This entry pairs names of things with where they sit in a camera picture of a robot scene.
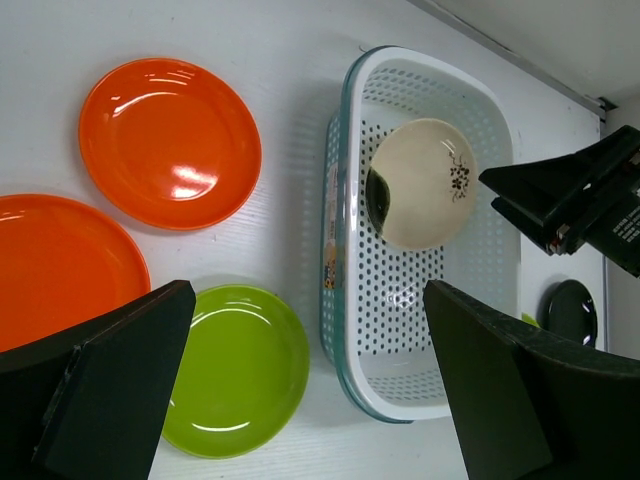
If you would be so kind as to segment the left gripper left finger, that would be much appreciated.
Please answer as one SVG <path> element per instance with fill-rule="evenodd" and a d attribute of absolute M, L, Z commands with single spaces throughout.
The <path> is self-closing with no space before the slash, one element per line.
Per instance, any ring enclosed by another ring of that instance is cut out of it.
<path fill-rule="evenodd" d="M 2 478 L 147 478 L 195 303 L 174 280 L 2 352 Z"/>

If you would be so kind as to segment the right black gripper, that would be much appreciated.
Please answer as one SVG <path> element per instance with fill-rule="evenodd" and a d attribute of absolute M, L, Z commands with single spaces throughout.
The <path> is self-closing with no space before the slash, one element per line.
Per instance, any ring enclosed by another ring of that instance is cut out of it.
<path fill-rule="evenodd" d="M 625 125 L 572 154 L 490 168 L 479 180 L 500 196 L 491 206 L 546 254 L 588 243 L 637 278 L 638 151 L 639 130 Z"/>

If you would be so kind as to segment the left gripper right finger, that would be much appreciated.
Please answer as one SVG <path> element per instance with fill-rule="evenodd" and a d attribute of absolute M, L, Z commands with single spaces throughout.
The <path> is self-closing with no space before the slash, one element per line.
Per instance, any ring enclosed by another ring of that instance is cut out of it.
<path fill-rule="evenodd" d="M 469 478 L 638 478 L 638 361 L 441 280 L 427 283 L 423 302 Z"/>

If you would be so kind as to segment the green plate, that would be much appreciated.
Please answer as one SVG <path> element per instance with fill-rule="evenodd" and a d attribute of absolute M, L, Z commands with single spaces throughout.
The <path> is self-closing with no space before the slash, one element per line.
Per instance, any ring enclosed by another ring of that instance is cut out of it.
<path fill-rule="evenodd" d="M 201 458 L 247 454 L 293 417 L 309 372 L 305 329 L 280 297 L 241 284 L 203 290 L 162 436 Z"/>
<path fill-rule="evenodd" d="M 523 313 L 523 314 L 521 315 L 521 320 L 522 320 L 523 322 L 525 322 L 525 323 L 527 323 L 527 324 L 531 325 L 531 326 L 536 327 L 536 328 L 539 328 L 539 327 L 540 327 L 539 323 L 538 323 L 538 322 L 537 322 L 537 321 L 536 321 L 536 320 L 535 320 L 531 315 L 528 315 L 528 314 L 526 314 L 526 313 Z"/>

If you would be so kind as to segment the black plate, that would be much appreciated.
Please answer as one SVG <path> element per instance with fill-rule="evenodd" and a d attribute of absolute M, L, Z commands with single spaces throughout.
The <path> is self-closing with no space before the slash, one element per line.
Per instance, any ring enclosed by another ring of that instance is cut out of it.
<path fill-rule="evenodd" d="M 543 329 L 583 346 L 596 346 L 595 303 L 589 290 L 578 280 L 552 284 L 542 296 L 538 313 Z"/>

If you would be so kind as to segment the cream floral plate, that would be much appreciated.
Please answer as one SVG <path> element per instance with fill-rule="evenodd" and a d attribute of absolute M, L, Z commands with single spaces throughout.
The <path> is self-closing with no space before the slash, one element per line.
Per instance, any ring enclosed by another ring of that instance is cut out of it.
<path fill-rule="evenodd" d="M 475 208 L 478 168 L 464 135 L 422 118 L 393 130 L 366 176 L 369 218 L 381 239 L 402 250 L 444 245 Z"/>

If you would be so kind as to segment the orange plate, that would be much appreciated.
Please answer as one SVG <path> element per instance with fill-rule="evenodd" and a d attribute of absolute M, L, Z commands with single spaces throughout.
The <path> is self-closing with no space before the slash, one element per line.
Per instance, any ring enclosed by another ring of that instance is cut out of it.
<path fill-rule="evenodd" d="M 259 130 L 242 98 L 206 69 L 142 58 L 105 74 L 78 119 L 100 192 L 147 225 L 192 231 L 235 214 L 261 171 Z"/>
<path fill-rule="evenodd" d="M 2 350 L 108 313 L 150 289 L 138 246 L 106 214 L 54 195 L 2 197 Z"/>

